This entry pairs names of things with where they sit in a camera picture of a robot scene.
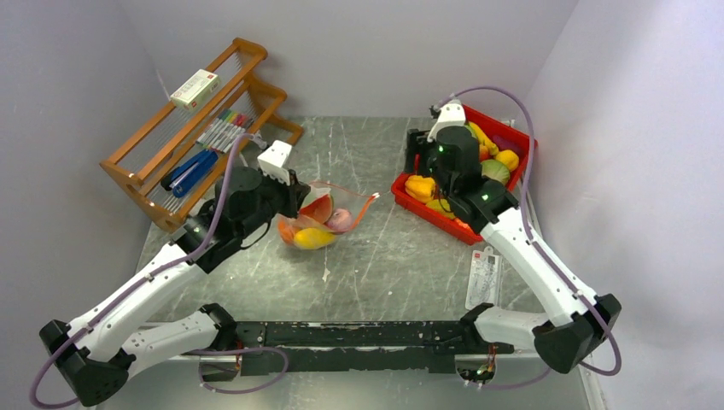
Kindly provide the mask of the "orange fruit toy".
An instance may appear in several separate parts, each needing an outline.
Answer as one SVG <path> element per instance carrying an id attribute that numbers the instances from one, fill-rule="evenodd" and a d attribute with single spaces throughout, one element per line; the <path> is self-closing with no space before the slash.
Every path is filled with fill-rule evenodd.
<path id="1" fill-rule="evenodd" d="M 295 234 L 298 232 L 298 230 L 295 226 L 288 223 L 287 220 L 278 221 L 277 231 L 284 243 L 290 246 L 295 244 Z"/>

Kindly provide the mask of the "yellow mango toy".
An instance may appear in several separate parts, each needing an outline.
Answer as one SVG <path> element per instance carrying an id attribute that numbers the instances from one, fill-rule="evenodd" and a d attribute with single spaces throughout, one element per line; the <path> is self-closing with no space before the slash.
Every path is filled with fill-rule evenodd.
<path id="1" fill-rule="evenodd" d="M 309 227 L 299 230 L 293 236 L 293 245 L 298 249 L 315 250 L 324 248 L 336 240 L 336 235 L 330 231 Z"/>

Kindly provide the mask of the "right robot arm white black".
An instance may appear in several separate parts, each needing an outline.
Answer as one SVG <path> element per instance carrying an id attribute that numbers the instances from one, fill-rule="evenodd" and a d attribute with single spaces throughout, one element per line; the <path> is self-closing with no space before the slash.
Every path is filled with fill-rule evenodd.
<path id="1" fill-rule="evenodd" d="M 495 179 L 483 176 L 477 141 L 464 126 L 406 134 L 405 170 L 435 181 L 454 213 L 508 260 L 534 292 L 543 313 L 476 308 L 460 332 L 463 347 L 480 354 L 492 343 L 532 349 L 555 372 L 568 373 L 604 342 L 622 305 L 577 278 L 531 228 L 523 206 Z"/>

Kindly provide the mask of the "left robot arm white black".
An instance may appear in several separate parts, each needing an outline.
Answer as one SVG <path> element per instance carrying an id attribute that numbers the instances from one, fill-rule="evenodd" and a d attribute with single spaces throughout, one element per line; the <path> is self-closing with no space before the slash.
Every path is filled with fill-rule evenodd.
<path id="1" fill-rule="evenodd" d="M 246 239 L 268 230 L 277 215 L 295 217 L 310 193 L 294 171 L 276 180 L 252 167 L 233 167 L 212 199 L 189 217 L 153 260 L 89 312 L 39 332 L 49 366 L 67 381 L 74 401 L 95 406 L 143 370 L 188 352 L 227 354 L 239 342 L 237 324 L 219 304 L 149 330 L 143 323 L 171 297 L 206 277 L 246 248 Z"/>

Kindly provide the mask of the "purple onion toy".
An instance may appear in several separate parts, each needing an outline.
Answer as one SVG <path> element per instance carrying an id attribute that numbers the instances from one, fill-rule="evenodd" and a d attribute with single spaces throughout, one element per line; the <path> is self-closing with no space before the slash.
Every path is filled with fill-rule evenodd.
<path id="1" fill-rule="evenodd" d="M 352 227 L 354 221 L 355 218 L 348 209 L 336 208 L 325 222 L 325 225 L 334 232 L 345 232 Z"/>

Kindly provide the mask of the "clear zip top bag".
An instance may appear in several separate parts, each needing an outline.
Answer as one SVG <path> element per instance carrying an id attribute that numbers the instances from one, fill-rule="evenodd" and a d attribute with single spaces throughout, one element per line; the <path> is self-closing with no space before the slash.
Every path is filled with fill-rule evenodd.
<path id="1" fill-rule="evenodd" d="M 325 248 L 351 232 L 379 198 L 375 192 L 364 195 L 336 184 L 312 181 L 310 193 L 295 218 L 280 216 L 277 233 L 288 246 L 301 250 Z"/>

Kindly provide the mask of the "watermelon slice toy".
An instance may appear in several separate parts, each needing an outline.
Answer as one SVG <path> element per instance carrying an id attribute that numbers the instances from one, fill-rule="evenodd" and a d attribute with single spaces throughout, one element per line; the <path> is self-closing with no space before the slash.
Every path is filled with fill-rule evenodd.
<path id="1" fill-rule="evenodd" d="M 332 212 L 335 210 L 335 202 L 331 194 L 324 194 L 300 210 L 300 215 L 325 224 Z"/>

